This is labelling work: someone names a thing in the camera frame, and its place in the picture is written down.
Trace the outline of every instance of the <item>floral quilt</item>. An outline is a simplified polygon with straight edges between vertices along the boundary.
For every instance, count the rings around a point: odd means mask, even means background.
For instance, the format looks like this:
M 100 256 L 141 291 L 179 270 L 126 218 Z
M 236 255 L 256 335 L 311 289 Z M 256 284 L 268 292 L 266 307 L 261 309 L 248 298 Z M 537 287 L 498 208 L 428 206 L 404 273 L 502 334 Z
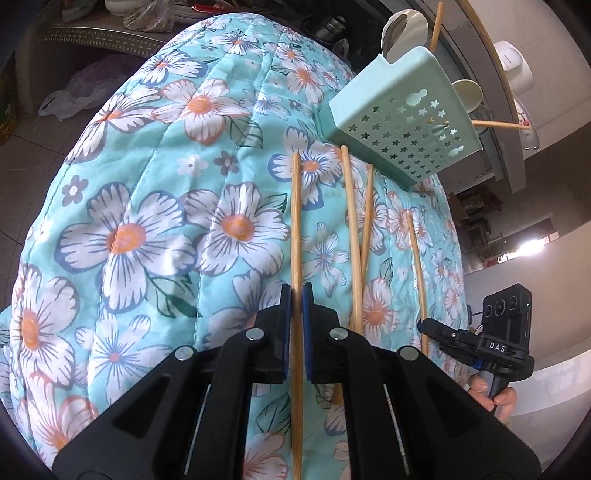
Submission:
M 290 155 L 301 155 L 304 279 L 351 310 L 339 150 L 313 111 L 352 78 L 332 53 L 252 14 L 189 27 L 105 103 L 54 179 L 0 327 L 0 398 L 51 466 L 57 452 L 180 345 L 253 324 L 290 278 Z M 430 315 L 466 327 L 462 264 L 436 176 L 409 192 L 353 159 L 361 234 L 373 191 L 365 336 L 419 345 L 414 217 Z M 432 352 L 448 374 L 454 360 Z M 343 407 L 306 386 L 304 477 L 349 477 Z M 255 385 L 246 479 L 290 477 L 288 385 Z

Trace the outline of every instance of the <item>wooden chopstick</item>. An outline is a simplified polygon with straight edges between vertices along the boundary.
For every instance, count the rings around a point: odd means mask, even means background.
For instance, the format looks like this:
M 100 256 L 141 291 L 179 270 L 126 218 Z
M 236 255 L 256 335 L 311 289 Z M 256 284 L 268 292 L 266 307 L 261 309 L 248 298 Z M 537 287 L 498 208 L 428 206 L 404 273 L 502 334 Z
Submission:
M 345 178 L 345 192 L 347 194 L 347 213 L 349 214 L 349 243 L 351 250 L 353 310 L 350 329 L 363 335 L 363 287 L 361 282 L 361 256 L 359 253 L 359 229 L 357 210 L 355 208 L 355 192 L 353 191 L 353 176 L 351 173 L 351 158 L 346 145 L 340 148 L 343 163 L 343 177 Z
M 425 279 L 423 278 L 423 268 L 421 266 L 421 255 L 418 250 L 417 235 L 414 231 L 413 214 L 407 210 L 405 217 L 410 234 L 410 243 L 413 248 L 414 269 L 417 272 L 418 304 L 421 312 L 421 321 L 427 318 L 427 296 L 425 294 Z M 424 333 L 421 335 L 421 352 L 429 356 L 429 338 Z
M 365 220 L 361 240 L 361 288 L 364 288 L 368 272 L 369 244 L 371 243 L 371 227 L 374 221 L 374 166 L 368 167 L 368 184 L 365 187 Z
M 304 441 L 304 341 L 301 317 L 301 160 L 291 157 L 291 455 L 293 480 L 301 480 Z
M 437 50 L 437 43 L 439 42 L 439 35 L 441 33 L 441 24 L 443 22 L 443 12 L 445 5 L 443 2 L 437 4 L 437 15 L 435 16 L 435 25 L 433 27 L 433 36 L 431 36 L 431 43 L 429 44 L 429 51 L 435 53 Z
M 514 130 L 532 130 L 531 127 L 526 127 L 521 124 L 512 124 L 510 122 L 495 122 L 492 120 L 472 120 L 474 127 L 493 127 L 493 128 L 508 128 Z

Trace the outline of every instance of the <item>black grip handle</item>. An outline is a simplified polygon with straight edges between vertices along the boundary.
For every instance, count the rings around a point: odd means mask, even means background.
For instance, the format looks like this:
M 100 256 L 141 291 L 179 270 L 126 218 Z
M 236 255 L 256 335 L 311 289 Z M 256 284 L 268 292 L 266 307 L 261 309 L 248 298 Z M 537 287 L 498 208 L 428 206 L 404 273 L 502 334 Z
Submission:
M 491 389 L 488 392 L 488 398 L 495 398 L 499 393 L 501 393 L 504 389 L 507 388 L 507 385 L 509 385 L 509 380 L 507 379 L 507 377 L 500 377 L 499 375 L 495 375 L 492 378 L 492 384 Z M 497 405 L 495 405 L 495 408 L 493 408 L 491 411 L 493 415 L 496 413 L 496 407 Z

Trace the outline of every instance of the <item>metal screw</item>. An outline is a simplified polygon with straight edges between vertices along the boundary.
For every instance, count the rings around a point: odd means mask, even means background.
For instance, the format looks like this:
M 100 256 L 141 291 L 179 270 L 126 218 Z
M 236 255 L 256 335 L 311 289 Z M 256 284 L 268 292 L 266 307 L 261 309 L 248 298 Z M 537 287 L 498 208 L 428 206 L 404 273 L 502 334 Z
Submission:
M 344 340 L 349 336 L 349 332 L 342 327 L 333 328 L 329 335 L 334 340 Z
M 412 346 L 405 346 L 400 349 L 400 356 L 409 362 L 418 358 L 418 350 Z
M 265 332 L 258 327 L 249 328 L 246 331 L 246 338 L 248 338 L 249 340 L 252 340 L 252 341 L 260 340 L 264 336 L 265 336 Z
M 181 346 L 176 349 L 174 356 L 181 362 L 183 360 L 189 360 L 193 356 L 193 349 L 187 345 Z

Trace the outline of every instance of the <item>finger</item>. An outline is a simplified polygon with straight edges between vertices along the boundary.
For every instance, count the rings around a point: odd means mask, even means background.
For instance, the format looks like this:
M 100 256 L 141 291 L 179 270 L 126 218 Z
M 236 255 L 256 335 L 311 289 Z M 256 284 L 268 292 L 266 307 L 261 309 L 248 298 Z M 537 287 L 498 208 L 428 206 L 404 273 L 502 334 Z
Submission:
M 496 418 L 500 421 L 506 420 L 515 411 L 517 392 L 513 388 L 508 387 L 494 398 L 494 403 L 499 406 L 497 408 L 498 413 L 496 414 Z
M 482 405 L 486 409 L 486 411 L 492 411 L 492 409 L 495 408 L 495 403 L 486 395 L 484 395 L 484 393 L 477 392 L 473 388 L 468 390 L 468 393 L 472 396 L 474 400 L 476 400 L 480 405 Z
M 471 389 L 476 390 L 479 393 L 484 393 L 488 390 L 488 384 L 478 374 L 474 374 L 468 380 L 468 385 Z

